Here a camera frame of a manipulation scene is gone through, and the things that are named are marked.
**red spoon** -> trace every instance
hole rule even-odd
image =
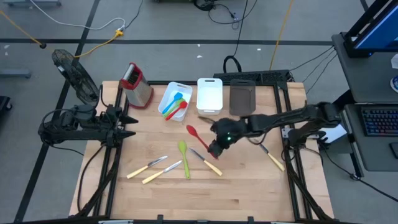
[[[172,118],[180,109],[185,109],[185,108],[187,108],[187,106],[188,106],[188,103],[186,101],[181,102],[180,106],[175,111],[173,111],[173,113],[170,113],[166,117],[166,121],[168,121],[170,118]]]
[[[202,138],[199,137],[199,134],[197,133],[196,129],[190,125],[187,125],[187,131],[188,133],[190,133],[190,135],[192,135],[193,137],[196,137],[201,144],[207,149],[207,152],[209,152],[209,147],[207,146],[207,144],[202,140]]]

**keyboard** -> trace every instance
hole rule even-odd
[[[292,76],[288,70],[258,71],[258,72],[235,72],[235,73],[217,73],[213,78],[219,78],[223,82],[229,82],[233,79],[252,80],[257,84],[267,82],[291,82]]]
[[[362,106],[366,136],[398,136],[398,106]]]

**computer monitor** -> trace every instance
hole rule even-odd
[[[398,0],[376,0],[343,36],[350,57],[398,52]]]

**green spoon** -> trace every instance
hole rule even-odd
[[[171,112],[173,112],[173,110],[177,109],[181,102],[185,101],[184,99],[179,99],[175,102],[174,106],[168,110],[168,112],[166,112],[165,114],[163,114],[163,117],[166,118]]]
[[[178,142],[178,148],[180,149],[180,152],[182,153],[182,159],[184,161],[185,177],[189,180],[189,179],[191,179],[191,177],[190,177],[190,174],[189,174],[187,157],[185,156],[185,153],[187,151],[187,143],[185,143],[185,141],[179,141]]]

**yellow cable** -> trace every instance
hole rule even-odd
[[[84,56],[84,55],[88,55],[88,54],[92,53],[95,49],[97,49],[98,47],[102,47],[102,46],[104,46],[104,45],[106,45],[106,44],[112,42],[114,39],[116,39],[116,38],[118,38],[118,37],[120,37],[120,36],[123,36],[123,32],[121,32],[120,30],[116,30],[116,33],[115,33],[115,35],[112,37],[112,39],[108,40],[107,42],[105,42],[105,43],[103,43],[103,44],[99,44],[99,45],[95,46],[94,48],[92,48],[91,50],[87,51],[87,52],[84,53],[84,54],[75,56],[75,58],[80,58],[80,57],[82,57],[82,56]]]
[[[0,10],[0,14],[2,14],[14,27],[16,27],[17,29],[19,29],[21,32],[23,32],[26,36],[28,36],[31,40],[33,40],[34,42],[42,45],[42,43],[40,43],[38,40],[36,40],[34,37],[32,37],[31,35],[29,35],[27,32],[25,32],[22,28],[19,27],[19,25],[17,25],[14,21],[12,21],[2,10]]]
[[[275,53],[276,53],[276,50],[278,49],[279,41],[280,41],[280,38],[282,37],[282,33],[284,32],[284,28],[285,28],[285,25],[286,25],[286,21],[287,21],[287,18],[289,17],[290,10],[291,10],[291,8],[292,8],[293,2],[294,2],[294,0],[291,0],[291,1],[290,1],[289,8],[288,8],[288,10],[287,10],[287,12],[286,12],[285,19],[284,19],[284,22],[283,22],[283,24],[282,24],[282,28],[280,29],[280,32],[279,32],[278,40],[277,40],[276,45],[275,45],[274,53],[272,54],[271,64],[269,65],[269,70],[271,70],[271,68],[272,68],[272,63],[274,63]]]

